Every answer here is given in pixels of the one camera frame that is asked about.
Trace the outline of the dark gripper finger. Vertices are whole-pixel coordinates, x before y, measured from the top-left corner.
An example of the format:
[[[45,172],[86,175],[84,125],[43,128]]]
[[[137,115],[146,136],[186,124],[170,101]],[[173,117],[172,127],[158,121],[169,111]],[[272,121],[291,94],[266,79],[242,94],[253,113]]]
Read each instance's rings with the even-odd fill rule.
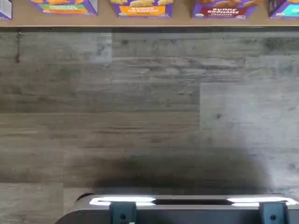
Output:
[[[262,224],[288,224],[288,208],[283,202],[259,204]]]
[[[135,202],[112,202],[109,205],[112,224],[136,224],[137,208]]]

